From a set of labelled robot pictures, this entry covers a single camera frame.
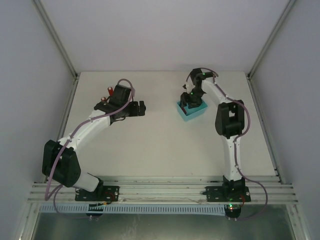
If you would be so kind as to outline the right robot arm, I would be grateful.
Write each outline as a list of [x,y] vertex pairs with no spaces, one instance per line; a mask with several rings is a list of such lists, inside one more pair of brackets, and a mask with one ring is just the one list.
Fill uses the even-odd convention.
[[185,91],[180,95],[177,109],[184,121],[188,121],[205,112],[207,104],[203,95],[208,95],[216,105],[214,127],[222,138],[225,170],[222,186],[217,190],[207,190],[206,194],[208,199],[235,202],[242,200],[246,194],[245,179],[238,170],[240,140],[245,128],[244,103],[224,92],[216,82],[217,77],[213,70],[194,68],[183,85]]

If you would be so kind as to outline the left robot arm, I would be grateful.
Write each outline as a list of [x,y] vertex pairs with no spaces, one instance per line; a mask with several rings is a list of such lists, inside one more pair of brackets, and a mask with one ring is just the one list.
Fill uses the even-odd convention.
[[146,106],[143,101],[135,101],[132,85],[118,83],[112,94],[98,102],[88,119],[80,123],[73,132],[58,141],[49,140],[44,145],[42,173],[62,187],[75,188],[75,200],[79,202],[116,201],[116,195],[107,190],[102,179],[81,169],[78,156],[80,151],[96,135],[113,123],[129,117],[142,117]]

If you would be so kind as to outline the teal plastic bin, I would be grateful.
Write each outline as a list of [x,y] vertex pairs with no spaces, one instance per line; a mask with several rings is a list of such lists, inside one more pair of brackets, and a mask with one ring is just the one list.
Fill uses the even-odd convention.
[[195,108],[188,108],[188,105],[187,105],[184,107],[184,109],[186,110],[186,114],[184,114],[181,109],[180,101],[176,103],[176,106],[177,106],[177,112],[185,122],[195,119],[200,115],[204,114],[208,107],[208,105],[204,101],[202,101],[202,104],[200,106]]

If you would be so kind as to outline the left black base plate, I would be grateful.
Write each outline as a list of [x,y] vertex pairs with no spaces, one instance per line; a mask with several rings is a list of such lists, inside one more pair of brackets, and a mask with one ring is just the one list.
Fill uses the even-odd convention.
[[120,193],[120,187],[114,185],[102,185],[95,191],[84,189],[75,191],[76,202],[117,202]]

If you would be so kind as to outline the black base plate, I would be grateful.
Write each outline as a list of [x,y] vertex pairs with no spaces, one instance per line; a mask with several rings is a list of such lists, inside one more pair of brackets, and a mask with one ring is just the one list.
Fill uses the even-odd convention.
[[84,189],[75,191],[76,202],[117,202],[120,193],[120,187],[114,185],[102,185],[95,191]]
[[251,195],[249,188],[226,188],[223,186],[206,186],[202,195],[206,196],[207,202],[228,202],[228,203],[240,203],[251,202]]

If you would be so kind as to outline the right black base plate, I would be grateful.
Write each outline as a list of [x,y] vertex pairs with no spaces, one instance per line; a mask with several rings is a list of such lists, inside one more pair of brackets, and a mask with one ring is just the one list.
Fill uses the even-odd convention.
[[226,188],[223,186],[206,186],[202,195],[206,196],[207,202],[228,202],[228,203],[240,203],[251,202],[251,195],[249,188]]

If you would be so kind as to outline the aluminium rail frame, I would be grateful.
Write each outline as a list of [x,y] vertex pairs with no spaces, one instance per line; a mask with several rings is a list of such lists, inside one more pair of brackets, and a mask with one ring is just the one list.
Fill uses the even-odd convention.
[[[196,204],[206,201],[202,194],[206,186],[220,186],[221,176],[172,176],[172,177],[133,177],[106,176],[107,186],[119,187],[119,204]],[[252,205],[262,205],[268,197],[271,205],[296,204],[294,187],[282,184],[278,176],[258,176],[247,182]]]

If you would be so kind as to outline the left aluminium corner post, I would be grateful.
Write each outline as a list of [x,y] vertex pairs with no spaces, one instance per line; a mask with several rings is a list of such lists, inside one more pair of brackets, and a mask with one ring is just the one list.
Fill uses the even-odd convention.
[[47,13],[47,11],[46,11],[46,9],[45,9],[44,4],[42,3],[41,0],[33,0],[32,2],[34,4],[40,18],[42,19],[48,33],[50,34],[52,40],[54,41],[58,51],[60,52],[60,54],[66,64],[67,68],[69,69],[72,77],[74,79],[76,79],[78,77],[78,73],[77,73],[77,71],[76,71],[76,69],[75,69],[75,67],[74,67],[74,65],[73,65],[59,35],[58,35],[49,15]]

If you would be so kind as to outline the aluminium corner post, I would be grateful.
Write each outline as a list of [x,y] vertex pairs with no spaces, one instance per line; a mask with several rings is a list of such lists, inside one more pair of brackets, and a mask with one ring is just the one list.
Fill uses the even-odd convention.
[[50,34],[52,40],[54,41],[58,51],[60,52],[60,54],[66,64],[67,68],[69,69],[72,77],[74,79],[76,79],[78,77],[78,73],[77,73],[77,71],[76,71],[76,69],[75,69],[75,67],[74,67],[74,65],[73,65],[59,35],[58,35],[49,15],[47,13],[47,11],[46,11],[46,9],[45,9],[44,4],[42,3],[41,0],[33,0],[32,2],[34,4],[40,18],[42,19],[48,33]]
[[284,24],[286,18],[288,17],[289,13],[291,12],[293,6],[295,5],[296,0],[289,0],[284,8],[284,10],[281,12],[281,15],[279,19],[277,20],[275,26],[273,27],[270,35],[268,36],[265,44],[263,45],[261,51],[259,52],[252,68],[247,74],[247,79],[250,81],[254,74],[256,73],[261,61],[263,60],[264,56],[266,55],[267,51],[269,50],[271,44],[273,43],[275,37],[278,35],[278,32],[282,25]]

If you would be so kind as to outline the right aluminium corner post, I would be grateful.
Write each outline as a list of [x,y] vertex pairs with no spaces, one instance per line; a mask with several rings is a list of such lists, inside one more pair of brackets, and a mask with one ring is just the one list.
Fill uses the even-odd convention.
[[281,12],[281,15],[279,19],[277,20],[275,26],[273,27],[270,35],[268,36],[265,44],[263,45],[261,51],[259,52],[252,68],[247,74],[247,79],[250,81],[254,74],[256,73],[261,61],[263,60],[264,56],[266,55],[267,51],[269,50],[271,44],[273,43],[275,37],[278,35],[278,32],[282,25],[284,24],[286,18],[288,17],[289,13],[291,12],[293,6],[295,5],[296,0],[289,0],[284,8],[284,10]]

